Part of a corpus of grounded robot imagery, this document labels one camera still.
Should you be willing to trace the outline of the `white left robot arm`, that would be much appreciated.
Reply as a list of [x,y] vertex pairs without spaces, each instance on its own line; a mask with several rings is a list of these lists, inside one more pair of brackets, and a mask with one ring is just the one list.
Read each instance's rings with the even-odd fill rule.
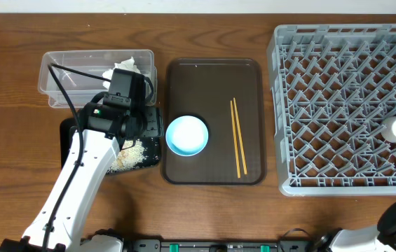
[[18,241],[5,239],[0,251],[123,251],[122,238],[103,230],[83,241],[83,228],[104,175],[129,137],[160,137],[155,106],[129,107],[90,102],[75,113],[78,128],[62,171],[43,208]]

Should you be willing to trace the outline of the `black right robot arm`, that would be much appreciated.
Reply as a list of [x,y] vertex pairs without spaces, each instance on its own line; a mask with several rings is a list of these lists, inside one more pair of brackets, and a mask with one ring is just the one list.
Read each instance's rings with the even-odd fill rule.
[[396,252],[396,203],[380,217],[378,224],[358,230],[337,229],[309,248],[329,252]]

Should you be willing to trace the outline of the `light blue bowl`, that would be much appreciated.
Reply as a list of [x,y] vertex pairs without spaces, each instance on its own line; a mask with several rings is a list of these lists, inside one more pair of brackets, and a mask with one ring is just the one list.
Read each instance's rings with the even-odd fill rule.
[[175,118],[165,133],[168,148],[176,155],[190,157],[200,153],[207,145],[209,131],[205,123],[192,115]]

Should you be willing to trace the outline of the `white tissue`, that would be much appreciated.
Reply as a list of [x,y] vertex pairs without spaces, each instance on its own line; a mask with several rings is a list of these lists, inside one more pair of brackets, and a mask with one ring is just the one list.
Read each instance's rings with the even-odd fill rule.
[[102,77],[110,80],[115,69],[132,71],[138,74],[141,73],[141,71],[137,68],[137,65],[135,64],[134,58],[131,57],[130,59],[124,60],[121,63],[115,63],[112,69],[108,69],[102,74]]

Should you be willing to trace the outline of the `rice grains pile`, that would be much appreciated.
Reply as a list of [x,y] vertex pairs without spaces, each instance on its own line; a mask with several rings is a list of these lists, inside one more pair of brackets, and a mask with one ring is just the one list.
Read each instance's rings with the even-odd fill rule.
[[147,160],[147,156],[144,154],[144,151],[145,147],[143,147],[143,144],[139,139],[136,141],[125,141],[116,160],[108,169],[108,173],[113,174],[117,172],[126,172],[131,169],[140,168],[143,161]]

